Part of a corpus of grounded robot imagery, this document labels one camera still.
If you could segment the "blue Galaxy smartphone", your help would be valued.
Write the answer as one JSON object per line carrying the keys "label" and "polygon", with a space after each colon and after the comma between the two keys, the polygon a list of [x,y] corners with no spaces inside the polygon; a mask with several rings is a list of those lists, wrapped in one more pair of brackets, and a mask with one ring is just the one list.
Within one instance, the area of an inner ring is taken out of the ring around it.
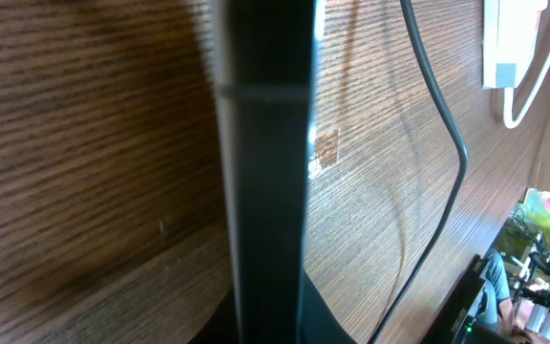
{"label": "blue Galaxy smartphone", "polygon": [[319,10],[308,0],[212,5],[215,97],[243,343],[301,339]]}

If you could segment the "white power strip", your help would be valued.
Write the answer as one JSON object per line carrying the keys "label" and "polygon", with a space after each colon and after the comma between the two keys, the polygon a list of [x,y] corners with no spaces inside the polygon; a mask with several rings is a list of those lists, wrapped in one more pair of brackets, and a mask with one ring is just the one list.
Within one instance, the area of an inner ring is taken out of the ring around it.
{"label": "white power strip", "polygon": [[533,61],[547,0],[483,0],[482,85],[517,88]]}

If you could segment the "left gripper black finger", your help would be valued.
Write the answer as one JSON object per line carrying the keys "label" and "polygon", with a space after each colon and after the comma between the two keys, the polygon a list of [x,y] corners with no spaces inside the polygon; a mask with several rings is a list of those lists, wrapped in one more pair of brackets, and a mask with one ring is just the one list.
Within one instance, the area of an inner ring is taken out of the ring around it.
{"label": "left gripper black finger", "polygon": [[[319,291],[304,273],[301,343],[354,343],[328,308]],[[234,291],[222,299],[206,324],[188,341],[189,344],[238,344],[238,326]]]}

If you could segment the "person in blue jeans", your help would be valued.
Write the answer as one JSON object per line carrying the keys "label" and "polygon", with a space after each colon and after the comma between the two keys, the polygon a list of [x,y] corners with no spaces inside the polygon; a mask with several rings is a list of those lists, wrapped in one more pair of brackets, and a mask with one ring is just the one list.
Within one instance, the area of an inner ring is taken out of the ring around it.
{"label": "person in blue jeans", "polygon": [[510,296],[510,289],[502,256],[498,251],[489,248],[484,258],[485,289],[483,293],[484,311],[480,315],[480,322],[487,328],[505,336],[511,336],[514,329],[514,304]]}

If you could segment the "background robot equipment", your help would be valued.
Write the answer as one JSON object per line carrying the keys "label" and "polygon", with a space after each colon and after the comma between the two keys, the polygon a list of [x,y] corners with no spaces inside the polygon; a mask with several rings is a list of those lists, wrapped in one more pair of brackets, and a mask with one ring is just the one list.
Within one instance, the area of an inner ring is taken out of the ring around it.
{"label": "background robot equipment", "polygon": [[527,189],[506,220],[501,233],[508,255],[506,268],[520,280],[513,286],[550,290],[550,277],[535,269],[529,255],[537,252],[550,262],[550,192]]}

